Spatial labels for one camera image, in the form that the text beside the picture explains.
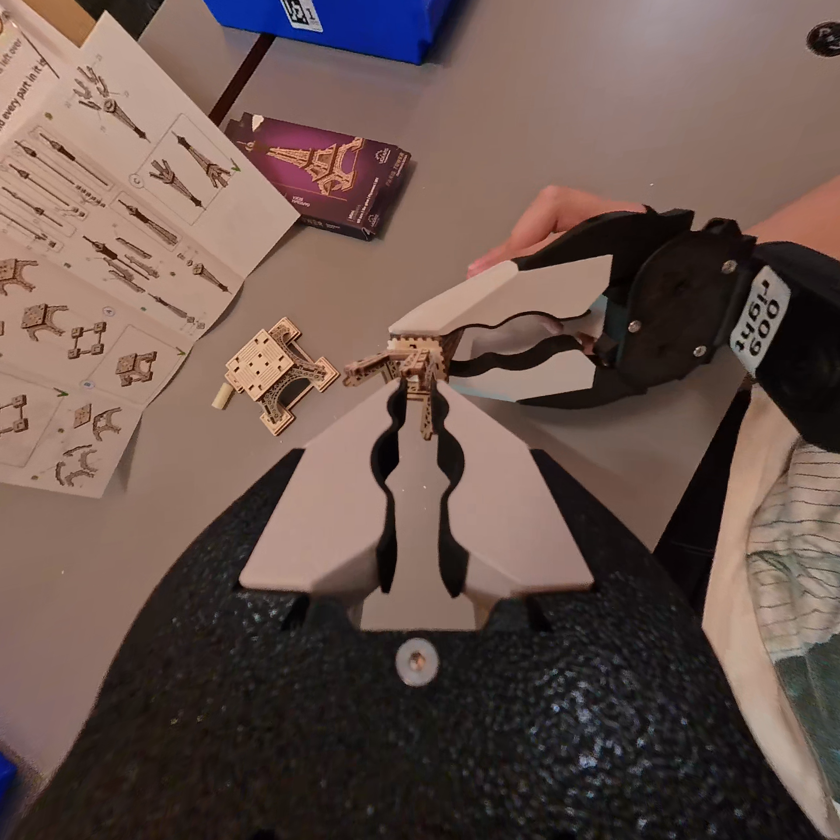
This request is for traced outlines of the purple model kit box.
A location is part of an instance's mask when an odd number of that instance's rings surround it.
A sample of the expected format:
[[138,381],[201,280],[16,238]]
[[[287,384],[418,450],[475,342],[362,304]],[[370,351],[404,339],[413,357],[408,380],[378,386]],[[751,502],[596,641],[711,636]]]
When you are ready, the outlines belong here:
[[393,143],[248,112],[225,133],[305,225],[364,241],[382,231],[412,162]]

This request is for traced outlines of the grey desk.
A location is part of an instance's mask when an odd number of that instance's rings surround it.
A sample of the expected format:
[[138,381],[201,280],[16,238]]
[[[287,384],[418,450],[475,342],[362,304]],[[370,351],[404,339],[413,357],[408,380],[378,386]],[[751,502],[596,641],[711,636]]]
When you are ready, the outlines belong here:
[[546,185],[742,229],[838,173],[838,2],[465,2],[422,66],[276,40],[230,111],[398,144],[381,238],[295,227],[143,413],[101,499],[2,486],[2,744],[50,776],[124,635],[194,538],[373,391],[311,393],[273,437],[226,361],[289,317],[340,367],[465,278]]

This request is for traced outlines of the wooden tower model base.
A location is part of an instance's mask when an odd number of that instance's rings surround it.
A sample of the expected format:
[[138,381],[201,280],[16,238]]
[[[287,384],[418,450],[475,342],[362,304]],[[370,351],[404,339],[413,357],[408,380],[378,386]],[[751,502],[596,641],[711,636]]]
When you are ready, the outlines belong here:
[[226,363],[226,383],[261,406],[260,421],[276,437],[295,421],[292,408],[311,391],[326,391],[340,376],[325,358],[300,346],[301,331],[288,318],[260,330]]

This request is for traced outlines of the person's right forearm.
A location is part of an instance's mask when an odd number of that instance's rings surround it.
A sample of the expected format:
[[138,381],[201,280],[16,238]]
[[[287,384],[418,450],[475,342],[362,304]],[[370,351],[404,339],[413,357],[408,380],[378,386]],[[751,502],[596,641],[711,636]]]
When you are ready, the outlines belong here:
[[837,259],[839,176],[752,226],[747,233],[760,243],[792,242]]

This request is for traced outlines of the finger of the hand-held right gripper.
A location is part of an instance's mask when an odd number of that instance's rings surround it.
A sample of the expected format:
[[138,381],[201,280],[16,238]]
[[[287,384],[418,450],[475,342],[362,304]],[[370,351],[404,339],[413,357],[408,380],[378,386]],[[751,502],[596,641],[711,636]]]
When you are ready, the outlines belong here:
[[464,396],[508,403],[586,391],[596,366],[571,336],[550,336],[518,353],[486,351],[450,362],[450,385]]
[[520,269],[503,261],[425,301],[389,328],[397,339],[443,343],[460,333],[455,360],[488,352],[516,354],[557,335],[592,350],[602,334],[613,257],[599,255],[557,266]]

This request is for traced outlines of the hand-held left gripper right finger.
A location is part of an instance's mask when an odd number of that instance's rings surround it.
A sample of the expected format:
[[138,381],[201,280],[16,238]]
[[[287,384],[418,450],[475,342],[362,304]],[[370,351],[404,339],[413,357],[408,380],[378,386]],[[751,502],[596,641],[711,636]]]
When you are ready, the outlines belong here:
[[438,569],[472,605],[476,628],[502,601],[588,592],[594,576],[534,454],[474,403],[434,388],[440,501]]

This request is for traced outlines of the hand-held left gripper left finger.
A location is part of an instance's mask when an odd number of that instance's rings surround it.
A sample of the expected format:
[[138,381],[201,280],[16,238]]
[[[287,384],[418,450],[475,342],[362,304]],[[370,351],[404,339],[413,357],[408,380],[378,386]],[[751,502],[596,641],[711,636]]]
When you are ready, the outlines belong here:
[[329,599],[361,628],[364,600],[396,572],[395,500],[403,385],[384,385],[299,453],[238,582],[246,590]]

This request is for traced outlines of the wooden tower model section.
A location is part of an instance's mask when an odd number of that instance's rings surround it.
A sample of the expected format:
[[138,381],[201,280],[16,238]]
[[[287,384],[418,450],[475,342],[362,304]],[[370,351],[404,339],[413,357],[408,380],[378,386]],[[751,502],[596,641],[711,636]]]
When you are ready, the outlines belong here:
[[431,391],[432,383],[448,379],[448,368],[464,330],[445,336],[396,335],[382,352],[347,364],[343,368],[343,384],[359,385],[377,374],[385,382],[394,379],[407,383],[407,400],[422,403],[421,435],[428,441],[434,435]]

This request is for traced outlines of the white folded assembly instruction sheet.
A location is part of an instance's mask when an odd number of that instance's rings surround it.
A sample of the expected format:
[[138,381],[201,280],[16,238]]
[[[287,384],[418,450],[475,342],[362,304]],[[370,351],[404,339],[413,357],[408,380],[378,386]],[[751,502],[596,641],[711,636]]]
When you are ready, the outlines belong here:
[[2,483],[101,497],[299,215],[109,15],[1,145]]

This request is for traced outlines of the person's right hand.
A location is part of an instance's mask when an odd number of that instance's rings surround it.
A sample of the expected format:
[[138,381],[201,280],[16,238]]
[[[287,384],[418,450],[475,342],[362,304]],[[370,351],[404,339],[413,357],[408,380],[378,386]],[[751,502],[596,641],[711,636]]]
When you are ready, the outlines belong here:
[[507,260],[530,256],[589,218],[646,210],[641,203],[606,198],[569,186],[548,185],[520,216],[507,239],[469,265],[466,277],[474,277]]

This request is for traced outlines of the colour printed instruction poster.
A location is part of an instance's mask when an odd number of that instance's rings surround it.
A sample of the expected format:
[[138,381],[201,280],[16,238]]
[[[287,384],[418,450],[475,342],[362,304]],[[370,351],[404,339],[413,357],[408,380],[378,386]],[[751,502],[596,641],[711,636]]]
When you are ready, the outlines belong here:
[[2,141],[36,115],[79,56],[79,47],[26,3],[1,3]]

